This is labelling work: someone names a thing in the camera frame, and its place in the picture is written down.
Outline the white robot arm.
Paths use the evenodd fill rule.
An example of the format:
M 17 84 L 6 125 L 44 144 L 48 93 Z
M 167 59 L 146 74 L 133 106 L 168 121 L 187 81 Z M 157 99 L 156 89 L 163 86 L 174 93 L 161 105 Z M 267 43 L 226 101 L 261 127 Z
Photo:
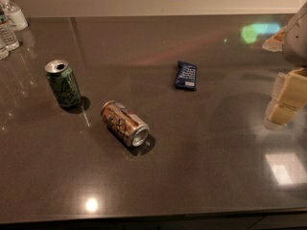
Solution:
M 262 48 L 282 52 L 295 66 L 289 73 L 279 73 L 272 86 L 264 126 L 276 130 L 286 126 L 307 104 L 307 2 L 285 27 L 264 42 Z

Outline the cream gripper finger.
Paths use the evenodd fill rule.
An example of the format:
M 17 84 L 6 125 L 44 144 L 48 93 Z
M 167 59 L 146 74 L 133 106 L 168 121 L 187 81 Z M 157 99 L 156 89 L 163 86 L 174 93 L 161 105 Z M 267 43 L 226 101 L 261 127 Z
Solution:
M 277 130 L 285 127 L 298 110 L 307 104 L 307 69 L 279 73 L 272 86 L 271 97 L 265 112 L 264 126 Z

